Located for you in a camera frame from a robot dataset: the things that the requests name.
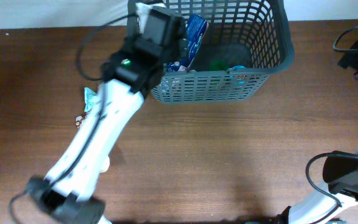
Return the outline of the brown cream snack bag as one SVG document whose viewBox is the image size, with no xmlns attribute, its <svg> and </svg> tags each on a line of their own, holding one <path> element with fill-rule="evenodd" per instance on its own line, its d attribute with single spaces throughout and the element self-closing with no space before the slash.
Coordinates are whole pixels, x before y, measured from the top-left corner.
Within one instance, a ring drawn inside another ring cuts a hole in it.
<svg viewBox="0 0 358 224">
<path fill-rule="evenodd" d="M 79 130 L 81 128 L 81 126 L 85 123 L 85 119 L 86 119 L 87 115 L 88 114 L 85 113 L 85 114 L 79 115 L 75 118 L 75 125 L 76 125 L 77 130 Z M 110 158 L 109 158 L 109 156 L 107 156 L 102 164 L 100 173 L 105 173 L 109 169 L 109 166 L 110 166 Z"/>
</svg>

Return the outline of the blue lidded round tin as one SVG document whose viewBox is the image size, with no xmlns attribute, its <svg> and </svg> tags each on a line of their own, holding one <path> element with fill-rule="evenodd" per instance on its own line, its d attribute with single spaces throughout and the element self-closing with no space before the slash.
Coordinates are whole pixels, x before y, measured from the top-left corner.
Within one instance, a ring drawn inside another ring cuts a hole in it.
<svg viewBox="0 0 358 224">
<path fill-rule="evenodd" d="M 238 72 L 240 69 L 245 69 L 243 65 L 236 65 L 228 69 L 228 72 Z M 245 83 L 245 76 L 243 74 L 234 74 L 233 78 L 235 79 L 235 85 L 243 85 Z"/>
</svg>

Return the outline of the mint green wipes packet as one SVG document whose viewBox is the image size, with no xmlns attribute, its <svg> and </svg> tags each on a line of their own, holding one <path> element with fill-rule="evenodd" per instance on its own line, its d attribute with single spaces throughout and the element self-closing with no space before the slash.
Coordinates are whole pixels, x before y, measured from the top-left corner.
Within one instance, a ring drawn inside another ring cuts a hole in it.
<svg viewBox="0 0 358 224">
<path fill-rule="evenodd" d="M 84 102 L 85 102 L 84 112 L 89 113 L 92 110 L 93 106 L 98 102 L 98 94 L 95 93 L 92 89 L 85 87 Z"/>
</svg>

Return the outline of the colourful Kleenex tissue pack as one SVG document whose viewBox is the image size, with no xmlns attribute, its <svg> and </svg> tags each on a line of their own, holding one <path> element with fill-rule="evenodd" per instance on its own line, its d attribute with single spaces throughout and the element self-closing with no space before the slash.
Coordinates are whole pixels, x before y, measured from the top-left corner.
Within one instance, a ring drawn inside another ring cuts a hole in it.
<svg viewBox="0 0 358 224">
<path fill-rule="evenodd" d="M 192 14 L 189 17 L 188 22 L 186 23 L 186 38 L 188 41 L 188 57 L 179 59 L 176 62 L 166 63 L 164 69 L 166 73 L 175 73 L 175 72 L 186 72 L 189 73 L 190 67 L 198 53 L 202 39 L 208 29 L 208 22 L 203 19 L 201 16 Z M 160 83 L 161 94 L 163 96 L 168 96 L 170 91 L 177 91 L 178 85 L 180 84 L 180 78 L 172 78 L 171 87 L 169 87 L 168 79 L 163 78 Z"/>
</svg>

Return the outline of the grey plastic lattice basket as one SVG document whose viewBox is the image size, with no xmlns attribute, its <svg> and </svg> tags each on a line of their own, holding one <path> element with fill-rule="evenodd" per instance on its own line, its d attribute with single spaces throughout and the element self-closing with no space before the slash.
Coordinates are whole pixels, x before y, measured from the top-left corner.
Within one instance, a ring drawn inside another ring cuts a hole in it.
<svg viewBox="0 0 358 224">
<path fill-rule="evenodd" d="M 129 13 L 136 12 L 128 0 Z M 172 0 L 166 8 L 179 12 L 186 20 L 192 14 L 209 26 L 189 73 L 164 72 L 171 87 L 172 78 L 180 78 L 177 91 L 161 94 L 160 84 L 151 95 L 161 103 L 241 101 L 251 97 L 269 78 L 286 70 L 295 53 L 283 0 Z M 209 71 L 213 60 L 223 60 L 238 72 Z M 245 83 L 235 85 L 234 74 L 243 74 Z"/>
</svg>

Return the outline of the green capped jar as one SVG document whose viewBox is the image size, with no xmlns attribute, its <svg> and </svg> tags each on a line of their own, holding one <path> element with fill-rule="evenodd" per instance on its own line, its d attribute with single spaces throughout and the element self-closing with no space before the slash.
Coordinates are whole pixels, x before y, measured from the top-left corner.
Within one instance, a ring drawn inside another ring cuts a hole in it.
<svg viewBox="0 0 358 224">
<path fill-rule="evenodd" d="M 209 71 L 226 71 L 229 65 L 223 60 L 213 60 L 209 65 Z"/>
</svg>

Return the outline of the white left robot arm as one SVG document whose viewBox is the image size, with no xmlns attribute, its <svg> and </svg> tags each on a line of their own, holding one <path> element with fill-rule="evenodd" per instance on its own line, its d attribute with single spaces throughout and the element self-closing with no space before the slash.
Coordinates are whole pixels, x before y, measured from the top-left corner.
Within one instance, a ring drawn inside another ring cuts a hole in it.
<svg viewBox="0 0 358 224">
<path fill-rule="evenodd" d="M 122 130 L 163 75 L 188 54 L 182 15 L 162 6 L 133 13 L 137 32 L 101 66 L 98 100 L 69 147 L 45 177 L 26 187 L 35 204 L 61 223 L 106 223 L 106 204 L 94 197 L 99 174 Z"/>
</svg>

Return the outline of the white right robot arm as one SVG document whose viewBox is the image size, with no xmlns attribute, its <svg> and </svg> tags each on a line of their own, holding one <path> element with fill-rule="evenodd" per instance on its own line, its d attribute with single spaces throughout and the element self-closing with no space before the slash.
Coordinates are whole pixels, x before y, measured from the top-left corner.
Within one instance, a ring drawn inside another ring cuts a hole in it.
<svg viewBox="0 0 358 224">
<path fill-rule="evenodd" d="M 325 158 L 323 182 L 316 185 L 310 177 L 314 161 Z M 329 223 L 342 211 L 358 205 L 358 150 L 355 154 L 341 151 L 314 156 L 306 165 L 306 179 L 313 192 L 300 203 L 287 207 L 274 223 Z"/>
</svg>

